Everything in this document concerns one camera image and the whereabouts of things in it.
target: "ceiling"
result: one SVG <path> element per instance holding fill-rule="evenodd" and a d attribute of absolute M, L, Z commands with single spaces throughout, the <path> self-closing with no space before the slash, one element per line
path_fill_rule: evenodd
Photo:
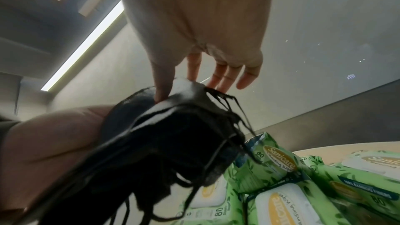
<path fill-rule="evenodd" d="M 0 72 L 47 80 L 118 1 L 0 0 Z"/>

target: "hand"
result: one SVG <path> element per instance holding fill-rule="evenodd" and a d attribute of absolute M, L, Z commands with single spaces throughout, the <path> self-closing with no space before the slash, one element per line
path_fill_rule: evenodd
<path fill-rule="evenodd" d="M 259 75 L 261 42 L 271 0 L 123 0 L 125 13 L 152 66 L 156 102 L 166 99 L 175 67 L 187 57 L 189 80 L 197 79 L 201 53 L 216 60 L 208 86 L 225 93 Z"/>
<path fill-rule="evenodd" d="M 112 106 L 53 112 L 10 129 L 0 149 L 1 211 L 27 207 L 93 149 Z"/>

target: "finger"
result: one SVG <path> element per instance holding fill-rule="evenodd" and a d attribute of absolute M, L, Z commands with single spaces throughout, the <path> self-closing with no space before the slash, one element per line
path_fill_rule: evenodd
<path fill-rule="evenodd" d="M 240 67 L 229 66 L 228 72 L 225 74 L 217 90 L 222 93 L 226 93 L 237 79 L 241 69 L 242 69 L 241 66 Z"/>
<path fill-rule="evenodd" d="M 257 67 L 247 67 L 243 75 L 240 77 L 238 83 L 236 84 L 236 88 L 241 90 L 249 86 L 260 74 L 261 65 Z"/>
<path fill-rule="evenodd" d="M 201 64 L 201 53 L 189 54 L 187 56 L 187 62 L 187 79 L 196 81 Z"/>
<path fill-rule="evenodd" d="M 153 71 L 155 96 L 154 101 L 159 103 L 168 98 L 172 90 L 172 83 L 175 77 L 175 67 L 173 65 L 161 66 L 151 61 Z"/>
<path fill-rule="evenodd" d="M 224 77 L 227 68 L 228 68 L 227 63 L 217 62 L 214 73 L 212 74 L 211 79 L 207 84 L 207 87 L 215 89 L 222 80 L 222 78 Z"/>

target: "black face mask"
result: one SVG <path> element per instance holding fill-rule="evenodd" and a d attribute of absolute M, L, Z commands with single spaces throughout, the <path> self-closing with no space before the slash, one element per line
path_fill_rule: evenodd
<path fill-rule="evenodd" d="M 228 103 L 237 103 L 236 98 L 188 80 L 175 80 L 169 98 L 156 105 L 154 94 L 155 88 L 143 89 L 116 105 L 103 123 L 98 146 L 15 224 L 103 225 L 109 218 L 113 223 L 124 202 L 125 224 L 132 193 L 144 211 L 141 225 L 176 220 L 185 212 L 173 218 L 153 214 L 154 205 L 170 195 L 171 185 L 193 187 L 186 210 L 197 190 L 213 184 L 239 154 L 255 160 L 239 123 L 253 131 Z"/>

